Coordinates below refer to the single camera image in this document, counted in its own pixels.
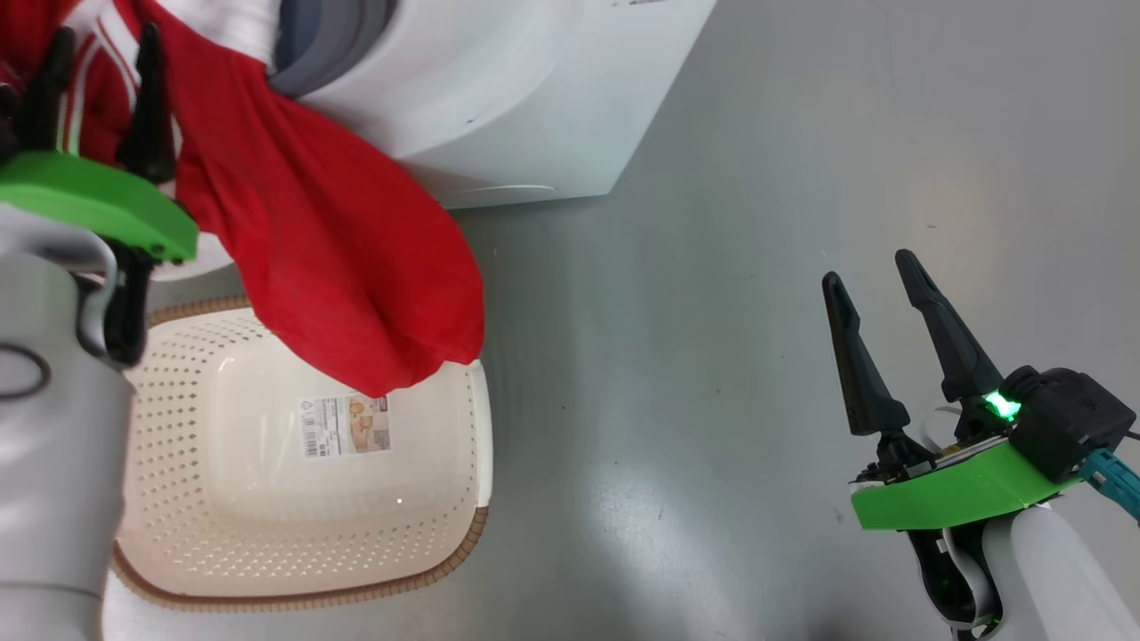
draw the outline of laundry basket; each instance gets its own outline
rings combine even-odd
[[[376,599],[450,574],[479,541],[491,425],[479,362],[365,398],[231,298],[152,317],[113,568],[199,611]]]

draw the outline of washing machine door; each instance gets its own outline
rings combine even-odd
[[[392,7],[389,0],[280,0],[269,86],[299,98],[344,75],[376,44]]]
[[[397,160],[462,138],[526,99],[583,14],[583,0],[390,1],[370,51],[301,100]]]

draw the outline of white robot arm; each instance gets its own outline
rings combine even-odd
[[[984,558],[1001,600],[993,641],[1140,641],[1140,627],[1060,514],[1033,506],[992,519]]]
[[[0,639],[95,640],[133,392],[104,344],[120,271],[90,232],[0,206]]]

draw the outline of barcode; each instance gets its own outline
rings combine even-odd
[[[304,430],[304,455],[316,456],[317,455],[317,432]]]

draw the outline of washing machine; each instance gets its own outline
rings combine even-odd
[[[621,175],[714,3],[285,0],[270,83],[396,159],[446,208],[595,196]]]

